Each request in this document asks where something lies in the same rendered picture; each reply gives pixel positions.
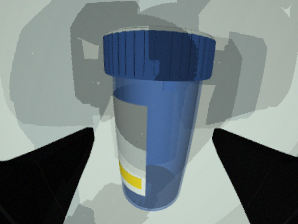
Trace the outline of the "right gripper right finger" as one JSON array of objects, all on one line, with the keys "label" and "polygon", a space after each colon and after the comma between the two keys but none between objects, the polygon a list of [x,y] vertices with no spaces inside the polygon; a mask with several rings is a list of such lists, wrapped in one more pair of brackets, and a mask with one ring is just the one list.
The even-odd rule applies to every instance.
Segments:
[{"label": "right gripper right finger", "polygon": [[298,157],[221,128],[212,141],[250,224],[287,224],[298,213]]}]

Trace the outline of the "translucent blue pill bottle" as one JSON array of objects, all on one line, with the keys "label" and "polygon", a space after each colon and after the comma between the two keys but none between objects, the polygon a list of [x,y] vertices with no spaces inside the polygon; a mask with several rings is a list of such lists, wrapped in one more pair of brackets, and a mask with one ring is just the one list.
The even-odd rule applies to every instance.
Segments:
[{"label": "translucent blue pill bottle", "polygon": [[122,188],[136,208],[160,211],[177,200],[192,144],[202,82],[113,76]]}]

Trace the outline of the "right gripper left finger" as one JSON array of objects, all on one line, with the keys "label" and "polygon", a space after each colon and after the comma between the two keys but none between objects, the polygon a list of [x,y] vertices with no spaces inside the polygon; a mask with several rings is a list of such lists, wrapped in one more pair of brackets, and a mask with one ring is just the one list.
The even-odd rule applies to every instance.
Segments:
[{"label": "right gripper left finger", "polygon": [[0,161],[0,211],[12,224],[63,224],[94,140],[86,127]]}]

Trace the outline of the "blue ribbed bottle cap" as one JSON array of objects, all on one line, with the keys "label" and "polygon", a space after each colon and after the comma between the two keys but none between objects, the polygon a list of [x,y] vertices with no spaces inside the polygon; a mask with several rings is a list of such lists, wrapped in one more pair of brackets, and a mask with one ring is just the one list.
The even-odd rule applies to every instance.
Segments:
[{"label": "blue ribbed bottle cap", "polygon": [[104,34],[107,75],[152,81],[201,81],[212,76],[216,41],[170,26],[132,26]]}]

